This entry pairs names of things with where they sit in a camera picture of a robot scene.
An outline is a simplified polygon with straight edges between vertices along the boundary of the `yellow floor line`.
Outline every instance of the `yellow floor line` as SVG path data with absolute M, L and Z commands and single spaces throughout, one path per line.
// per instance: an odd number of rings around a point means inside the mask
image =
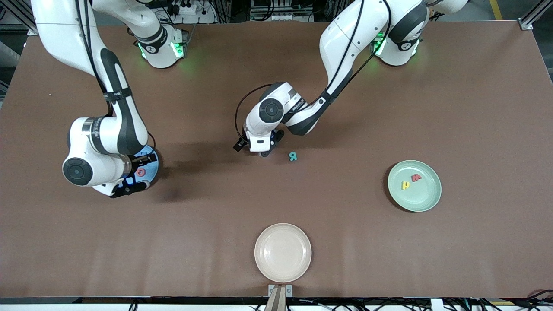
M 492 11 L 493 11 L 493 15 L 495 16 L 495 19 L 502 20 L 503 16 L 501 15 L 501 11 L 499 10 L 499 5 L 497 4 L 497 0 L 489 0 L 489 4 L 492 5 Z

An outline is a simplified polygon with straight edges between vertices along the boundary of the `floor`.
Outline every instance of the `floor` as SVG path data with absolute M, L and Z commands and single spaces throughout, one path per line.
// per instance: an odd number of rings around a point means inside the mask
M 537 2 L 538 0 L 471 0 L 462 10 L 441 17 L 439 22 L 517 19 Z M 95 14 L 95 16 L 98 25 L 122 24 L 110 16 L 103 14 Z M 0 19 L 0 25 L 6 22 L 13 22 L 9 13 Z M 534 35 L 546 68 L 549 69 L 550 77 L 553 79 L 553 8 L 546 11 L 540 20 L 534 23 Z M 17 53 L 23 50 L 26 38 L 25 32 L 0 32 L 0 41 Z M 0 67 L 0 81 L 9 84 L 14 71 L 15 67 Z M 0 107 L 2 107 L 3 95 L 5 92 L 0 90 Z

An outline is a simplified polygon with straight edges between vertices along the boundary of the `plate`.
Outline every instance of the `plate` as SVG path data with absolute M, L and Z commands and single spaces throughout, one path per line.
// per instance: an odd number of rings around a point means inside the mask
M 307 271 L 311 263 L 309 238 L 294 225 L 272 225 L 263 230 L 255 242 L 255 263 L 271 281 L 295 281 Z
M 423 162 L 406 160 L 396 164 L 388 175 L 388 189 L 396 203 L 410 211 L 428 211 L 442 195 L 436 172 Z

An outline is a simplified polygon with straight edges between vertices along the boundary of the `brown table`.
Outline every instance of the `brown table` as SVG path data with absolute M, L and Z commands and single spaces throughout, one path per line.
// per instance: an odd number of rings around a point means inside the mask
M 96 81 L 29 38 L 1 110 L 0 296 L 264 295 L 253 248 L 278 222 L 313 247 L 296 296 L 551 288 L 553 87 L 532 33 L 430 23 L 410 63 L 371 61 L 308 136 L 287 134 L 266 159 L 236 153 L 234 109 L 249 90 L 324 88 L 324 27 L 201 25 L 165 70 L 124 27 L 102 28 L 165 166 L 150 190 L 113 200 L 61 173 L 73 120 L 105 113 Z M 405 159 L 439 174 L 431 211 L 390 202 L 387 171 Z

